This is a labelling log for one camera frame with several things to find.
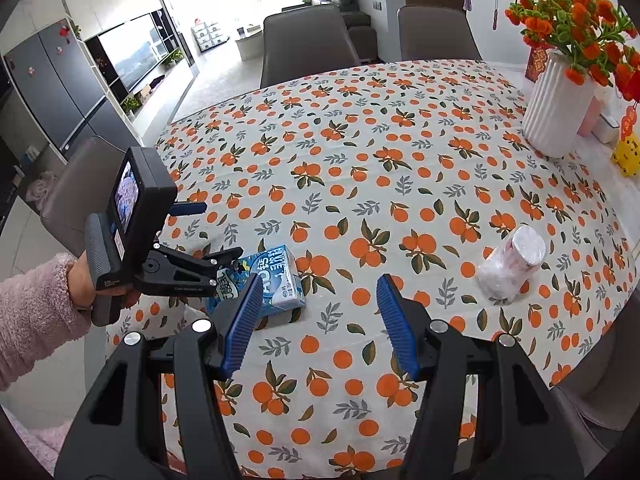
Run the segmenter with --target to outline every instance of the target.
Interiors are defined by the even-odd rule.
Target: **blue packaging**
[[[295,258],[286,246],[280,245],[239,258],[234,269],[220,270],[216,287],[218,293],[212,298],[207,298],[207,312],[211,314],[223,300],[236,298],[252,272],[262,278],[260,317],[305,306],[305,295],[302,292]]]

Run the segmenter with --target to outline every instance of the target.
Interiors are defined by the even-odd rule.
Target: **human hand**
[[[107,290],[96,291],[89,273],[86,253],[82,253],[74,263],[74,266],[69,269],[66,274],[66,283],[72,303],[82,308],[91,307],[97,294],[101,296],[124,296],[123,308],[135,305],[140,298],[140,293],[133,289],[133,285],[115,286]]]

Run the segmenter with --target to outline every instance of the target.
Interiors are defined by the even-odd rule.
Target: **screw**
[[[198,319],[193,322],[191,329],[194,332],[206,332],[211,328],[211,322],[208,319]]]
[[[498,338],[498,343],[508,348],[508,347],[514,346],[516,344],[516,340],[510,334],[501,334],[500,337]]]
[[[124,336],[124,344],[128,346],[136,345],[140,342],[142,336],[140,332],[129,332],[126,336]]]
[[[444,334],[449,329],[449,325],[441,319],[435,319],[431,321],[429,328],[437,334]]]

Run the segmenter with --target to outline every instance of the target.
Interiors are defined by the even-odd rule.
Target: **ribbed vase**
[[[522,120],[525,138],[539,152],[553,158],[565,156],[587,113],[595,83],[586,76],[583,85],[571,81],[564,71],[566,57],[550,52],[546,70],[536,81]]]

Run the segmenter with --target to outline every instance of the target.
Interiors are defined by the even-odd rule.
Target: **dining table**
[[[465,335],[513,335],[549,387],[609,329],[638,283],[632,243],[582,148],[551,159],[527,143],[526,106],[491,64],[418,60],[256,90],[162,134],[178,200],[207,211],[168,217],[161,243],[197,257],[285,244],[306,295],[261,319],[241,369],[212,386],[242,474],[330,478],[402,462],[424,383],[393,354],[382,274]],[[478,267],[521,224],[544,239],[544,262],[514,300],[489,298]],[[173,335],[203,307],[144,296],[108,327],[108,352],[130,331]],[[460,442],[474,436],[477,399],[468,376]],[[171,375],[162,420],[180,462]]]

